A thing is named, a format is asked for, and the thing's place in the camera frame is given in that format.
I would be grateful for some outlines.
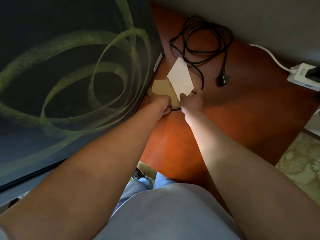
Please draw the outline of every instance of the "painted artwork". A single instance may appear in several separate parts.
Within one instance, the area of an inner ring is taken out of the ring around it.
[[[0,25],[0,186],[132,116],[163,54],[147,0],[0,0]]]

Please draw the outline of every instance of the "black power cord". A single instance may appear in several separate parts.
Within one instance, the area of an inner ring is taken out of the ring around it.
[[[216,48],[215,50],[211,50],[211,51],[190,49],[188,47],[188,39],[190,38],[190,36],[193,33],[195,33],[196,31],[204,30],[204,29],[210,30],[212,32],[212,34],[216,37],[216,39],[218,41],[218,48]],[[190,30],[190,32],[188,33],[187,36],[185,36],[185,32],[188,30]],[[225,38],[225,36],[224,36],[225,34],[229,34],[230,37],[228,40]],[[182,39],[183,39],[183,51],[181,51],[178,47],[176,47],[174,45],[174,41],[176,41],[180,36],[182,36]],[[227,83],[227,80],[230,78],[230,76],[225,74],[225,66],[226,66],[226,61],[227,61],[227,56],[228,56],[228,48],[232,44],[233,40],[234,40],[234,36],[229,28],[222,26],[222,25],[219,25],[219,24],[207,22],[207,21],[203,20],[201,17],[192,15],[192,16],[189,16],[186,19],[186,21],[184,22],[183,28],[182,28],[181,32],[179,33],[179,35],[177,35],[176,37],[169,40],[169,45],[172,48],[176,49],[181,54],[182,58],[184,59],[184,61],[187,64],[190,64],[194,69],[196,69],[199,72],[199,74],[201,76],[201,80],[202,80],[201,89],[203,89],[203,87],[205,85],[205,78],[204,78],[201,70],[197,67],[197,65],[204,64],[224,52],[224,59],[223,59],[223,63],[222,63],[222,68],[221,68],[220,73],[217,77],[217,85],[220,87],[224,86]],[[188,58],[186,58],[186,56],[185,56],[186,50],[190,53],[207,54],[209,56],[204,60],[192,62],[192,61],[188,60]]]

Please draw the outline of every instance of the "hand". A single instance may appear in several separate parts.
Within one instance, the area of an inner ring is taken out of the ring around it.
[[[169,107],[171,104],[169,96],[155,94],[151,88],[148,88],[146,93],[149,96],[148,104],[156,104],[160,108],[158,120],[161,119],[162,115],[165,115],[171,111],[171,108]]]
[[[199,90],[197,94],[187,96],[184,93],[180,94],[180,107],[182,113],[186,114],[191,111],[202,111],[203,107],[203,92]]]

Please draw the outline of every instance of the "power plug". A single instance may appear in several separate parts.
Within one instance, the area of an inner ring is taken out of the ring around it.
[[[320,82],[306,77],[307,72],[312,68],[315,68],[315,66],[306,63],[296,65],[290,69],[290,75],[287,78],[287,81],[315,91],[320,91]]]

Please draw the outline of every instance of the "person's left hand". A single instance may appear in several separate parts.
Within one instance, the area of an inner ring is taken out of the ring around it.
[[[169,107],[171,105],[169,96],[155,94],[151,90],[151,88],[148,88],[146,93],[149,96],[148,104],[156,104],[160,108],[160,115],[158,120],[161,119],[162,115],[165,115],[171,111],[171,108]]]

